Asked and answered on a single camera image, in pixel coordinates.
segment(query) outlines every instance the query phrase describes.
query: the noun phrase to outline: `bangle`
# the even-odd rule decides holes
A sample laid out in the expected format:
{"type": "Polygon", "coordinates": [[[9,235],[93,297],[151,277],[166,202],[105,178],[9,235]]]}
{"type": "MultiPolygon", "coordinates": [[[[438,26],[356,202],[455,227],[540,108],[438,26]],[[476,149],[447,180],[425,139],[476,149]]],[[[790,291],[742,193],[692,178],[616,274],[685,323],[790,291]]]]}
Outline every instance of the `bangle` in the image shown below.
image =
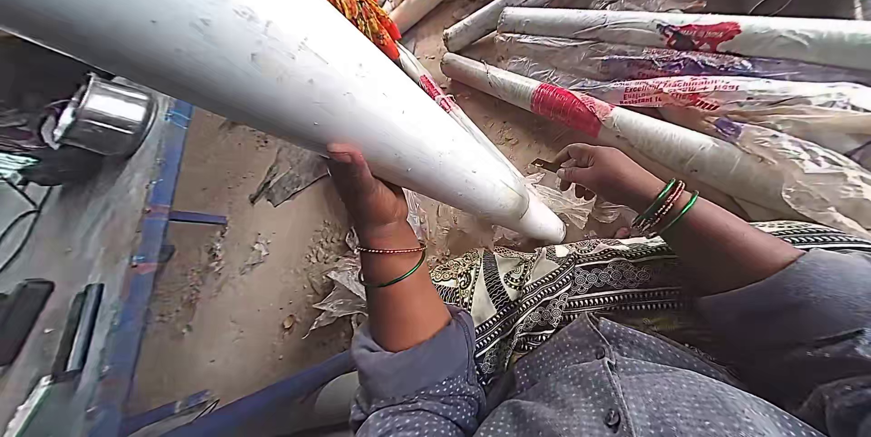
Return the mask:
{"type": "Polygon", "coordinates": [[[387,287],[389,285],[394,285],[401,280],[405,280],[405,278],[408,277],[409,275],[417,272],[417,269],[419,269],[421,267],[421,265],[423,265],[423,260],[425,260],[426,257],[427,257],[427,251],[426,251],[426,249],[424,249],[423,253],[421,253],[421,259],[417,262],[417,265],[415,265],[415,267],[412,270],[409,270],[408,272],[406,272],[402,275],[399,275],[397,278],[395,278],[391,281],[387,281],[384,284],[368,284],[366,281],[363,280],[363,269],[360,269],[360,272],[357,273],[357,280],[360,281],[360,284],[364,285],[365,287],[369,287],[370,289],[378,289],[381,287],[387,287]]]}
{"type": "Polygon", "coordinates": [[[696,200],[698,198],[699,198],[699,191],[696,190],[695,192],[692,193],[692,197],[690,197],[690,201],[687,202],[686,206],[684,206],[684,208],[680,210],[680,213],[678,213],[678,217],[675,217],[674,219],[672,219],[671,222],[669,222],[661,231],[659,231],[659,235],[662,235],[665,231],[668,231],[668,229],[671,226],[674,226],[675,222],[680,220],[681,217],[684,217],[684,214],[686,214],[686,211],[690,210],[690,208],[692,207],[692,204],[696,203],[696,200]]]}
{"type": "Polygon", "coordinates": [[[379,250],[375,248],[364,248],[362,246],[357,247],[357,251],[361,251],[363,253],[380,253],[383,255],[398,255],[400,253],[414,253],[416,251],[424,251],[427,249],[427,246],[423,244],[423,242],[418,242],[420,244],[417,248],[406,248],[401,250],[379,250]]]}
{"type": "Polygon", "coordinates": [[[635,218],[635,221],[632,222],[633,228],[637,229],[638,225],[645,221],[651,212],[659,208],[660,202],[665,198],[669,190],[674,187],[675,182],[677,182],[677,179],[672,178],[669,183],[662,189],[662,191],[659,192],[659,195],[656,196],[653,204],[651,204],[649,208],[645,209],[645,212],[641,213],[641,216],[635,218]]]}
{"type": "Polygon", "coordinates": [[[678,180],[678,185],[671,190],[668,198],[666,198],[662,206],[657,209],[656,214],[654,214],[649,220],[642,221],[642,223],[638,225],[638,231],[641,235],[646,235],[656,228],[659,222],[665,219],[665,216],[668,215],[668,212],[674,207],[674,204],[678,203],[678,198],[680,198],[680,195],[684,193],[685,187],[686,184],[683,183],[683,181],[678,180]]]}

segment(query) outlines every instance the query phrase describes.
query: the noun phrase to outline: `forearm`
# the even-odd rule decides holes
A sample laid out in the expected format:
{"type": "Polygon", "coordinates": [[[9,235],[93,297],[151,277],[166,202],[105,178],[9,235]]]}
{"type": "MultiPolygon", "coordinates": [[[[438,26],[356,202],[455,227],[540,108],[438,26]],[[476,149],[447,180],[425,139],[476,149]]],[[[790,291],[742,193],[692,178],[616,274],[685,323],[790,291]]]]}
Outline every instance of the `forearm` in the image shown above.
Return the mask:
{"type": "MultiPolygon", "coordinates": [[[[361,245],[370,249],[418,246],[414,231],[405,221],[376,229],[358,227],[357,232],[361,245]]],[[[367,284],[383,284],[413,269],[420,259],[419,252],[398,255],[362,252],[362,275],[367,284]]],[[[433,286],[425,263],[394,285],[367,288],[366,299],[372,337],[390,352],[428,340],[450,322],[448,309],[433,286]]]]}
{"type": "MultiPolygon", "coordinates": [[[[631,207],[644,210],[663,186],[659,179],[651,182],[631,207]]],[[[660,227],[677,217],[690,198],[689,192],[681,194],[660,227]]],[[[753,284],[801,256],[801,250],[701,197],[662,237],[689,269],[686,281],[700,295],[753,284]]]]}

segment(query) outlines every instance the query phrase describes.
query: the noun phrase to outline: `colorful cloth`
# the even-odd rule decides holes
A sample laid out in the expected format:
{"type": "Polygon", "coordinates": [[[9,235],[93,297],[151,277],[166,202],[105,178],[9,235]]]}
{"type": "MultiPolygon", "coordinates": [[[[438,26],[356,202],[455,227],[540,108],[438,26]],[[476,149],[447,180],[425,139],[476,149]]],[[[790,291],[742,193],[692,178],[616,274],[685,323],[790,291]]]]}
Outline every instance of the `colorful cloth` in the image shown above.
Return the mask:
{"type": "MultiPolygon", "coordinates": [[[[871,252],[871,241],[798,221],[757,228],[801,250],[871,252]]],[[[659,237],[593,239],[521,253],[477,249],[431,270],[447,304],[475,323],[475,365],[489,385],[509,363],[587,313],[704,350],[711,336],[681,290],[680,260],[659,237]]]]}
{"type": "Polygon", "coordinates": [[[391,60],[399,58],[396,41],[401,39],[399,28],[378,5],[378,0],[328,0],[363,35],[371,40],[391,60]]]}

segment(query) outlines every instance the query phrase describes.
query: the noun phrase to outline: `blue metal bar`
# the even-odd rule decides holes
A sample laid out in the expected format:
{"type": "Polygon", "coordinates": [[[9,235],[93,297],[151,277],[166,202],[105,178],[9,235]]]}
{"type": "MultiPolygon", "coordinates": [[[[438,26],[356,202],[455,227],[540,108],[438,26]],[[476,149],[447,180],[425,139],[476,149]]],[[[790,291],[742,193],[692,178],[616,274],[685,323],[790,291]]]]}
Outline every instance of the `blue metal bar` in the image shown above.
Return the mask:
{"type": "Polygon", "coordinates": [[[102,378],[92,401],[94,411],[89,412],[89,417],[93,418],[89,435],[117,437],[121,429],[192,113],[191,104],[177,100],[166,116],[169,125],[163,128],[163,152],[158,160],[158,178],[148,198],[148,212],[139,225],[139,245],[125,272],[117,324],[106,340],[102,378]]]}
{"type": "Polygon", "coordinates": [[[169,211],[169,220],[172,222],[186,222],[189,224],[213,224],[226,226],[226,216],[215,216],[202,212],[188,212],[185,210],[169,211]]]}
{"type": "Polygon", "coordinates": [[[173,415],[178,415],[187,410],[198,407],[211,398],[211,391],[200,391],[199,393],[194,393],[187,398],[167,403],[162,407],[153,408],[147,412],[125,417],[125,419],[121,421],[121,432],[118,435],[120,437],[125,437],[136,432],[140,428],[148,427],[160,420],[168,419],[173,415]]]}
{"type": "Polygon", "coordinates": [[[164,433],[164,437],[221,437],[246,435],[245,423],[258,417],[279,402],[301,398],[313,393],[329,381],[354,369],[351,354],[345,351],[310,367],[301,373],[265,387],[245,398],[216,409],[191,423],[164,433]]]}

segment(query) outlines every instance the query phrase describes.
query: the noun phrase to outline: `black cable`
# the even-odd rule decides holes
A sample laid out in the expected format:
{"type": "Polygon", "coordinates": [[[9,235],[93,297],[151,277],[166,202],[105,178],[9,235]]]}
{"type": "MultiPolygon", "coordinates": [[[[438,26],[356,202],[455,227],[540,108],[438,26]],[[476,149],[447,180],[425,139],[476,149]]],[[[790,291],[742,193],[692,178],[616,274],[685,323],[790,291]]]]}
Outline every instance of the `black cable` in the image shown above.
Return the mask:
{"type": "Polygon", "coordinates": [[[3,265],[0,265],[0,274],[3,274],[4,270],[6,270],[6,268],[9,267],[9,265],[19,255],[21,255],[22,250],[24,250],[24,246],[27,244],[27,240],[30,239],[30,235],[33,233],[33,229],[36,228],[36,226],[37,226],[37,220],[39,219],[39,215],[42,214],[43,206],[45,206],[45,203],[48,201],[48,198],[51,195],[51,190],[52,190],[51,188],[49,188],[45,192],[45,195],[43,196],[43,198],[37,204],[36,202],[33,201],[33,199],[31,199],[24,192],[24,190],[16,187],[15,184],[10,182],[9,179],[7,179],[6,177],[3,177],[3,179],[4,179],[4,182],[6,182],[12,188],[14,188],[20,196],[24,197],[27,200],[27,202],[29,204],[31,204],[33,209],[28,210],[28,211],[24,211],[23,213],[19,214],[15,219],[13,219],[12,222],[10,222],[9,226],[6,227],[4,232],[0,233],[0,244],[3,244],[4,240],[6,240],[6,236],[9,234],[10,231],[12,231],[15,228],[15,226],[18,222],[23,221],[28,216],[37,215],[37,217],[34,217],[33,221],[30,222],[30,226],[27,227],[27,232],[24,233],[24,239],[21,241],[21,243],[18,244],[15,251],[12,252],[12,255],[10,255],[9,258],[7,258],[5,262],[3,262],[3,265]]]}

